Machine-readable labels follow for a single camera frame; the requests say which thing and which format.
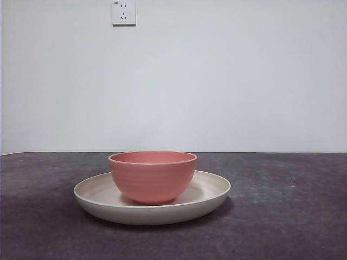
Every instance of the pink bowl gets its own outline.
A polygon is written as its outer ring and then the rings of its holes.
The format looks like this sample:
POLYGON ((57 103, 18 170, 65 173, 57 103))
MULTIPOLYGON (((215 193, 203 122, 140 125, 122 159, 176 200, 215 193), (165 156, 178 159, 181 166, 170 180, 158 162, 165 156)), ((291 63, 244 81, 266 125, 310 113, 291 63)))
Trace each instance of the pink bowl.
POLYGON ((112 178, 129 198, 160 205, 176 198, 190 184, 197 156, 173 151, 118 153, 108 157, 112 178))

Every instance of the wall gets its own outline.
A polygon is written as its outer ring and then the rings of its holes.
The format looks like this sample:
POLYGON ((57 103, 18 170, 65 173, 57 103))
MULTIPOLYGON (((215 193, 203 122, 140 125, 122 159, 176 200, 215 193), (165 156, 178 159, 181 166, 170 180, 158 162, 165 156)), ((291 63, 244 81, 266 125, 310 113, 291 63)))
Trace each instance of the wall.
POLYGON ((347 152, 347 1, 2 0, 1 149, 347 152))

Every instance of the ceramic dish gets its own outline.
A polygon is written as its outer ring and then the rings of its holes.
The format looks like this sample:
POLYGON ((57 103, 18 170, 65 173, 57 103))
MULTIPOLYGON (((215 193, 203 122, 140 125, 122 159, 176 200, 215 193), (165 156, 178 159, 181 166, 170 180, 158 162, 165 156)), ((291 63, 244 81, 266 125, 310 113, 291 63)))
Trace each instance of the ceramic dish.
POLYGON ((74 188, 80 206, 88 213, 111 222, 131 225, 161 225, 204 216, 228 196, 230 182, 218 175, 195 171, 188 188, 166 205, 144 206, 124 196, 110 173, 78 183, 74 188))

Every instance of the dark gray table surface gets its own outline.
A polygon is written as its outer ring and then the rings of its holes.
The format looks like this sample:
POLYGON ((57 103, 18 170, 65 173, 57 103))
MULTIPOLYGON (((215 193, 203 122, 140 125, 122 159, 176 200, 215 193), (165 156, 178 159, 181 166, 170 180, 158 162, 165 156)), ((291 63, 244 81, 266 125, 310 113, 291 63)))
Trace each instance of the dark gray table surface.
POLYGON ((79 207, 73 187, 112 153, 1 156, 2 259, 347 259, 347 154, 197 153, 232 183, 214 212, 130 226, 79 207))

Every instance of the outlet plate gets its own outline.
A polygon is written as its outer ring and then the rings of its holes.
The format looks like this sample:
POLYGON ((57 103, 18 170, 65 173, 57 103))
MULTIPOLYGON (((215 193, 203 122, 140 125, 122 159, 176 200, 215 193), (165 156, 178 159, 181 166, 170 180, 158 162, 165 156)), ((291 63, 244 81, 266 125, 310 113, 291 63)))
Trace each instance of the outlet plate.
POLYGON ((112 2, 112 25, 136 25, 135 0, 114 0, 112 2))

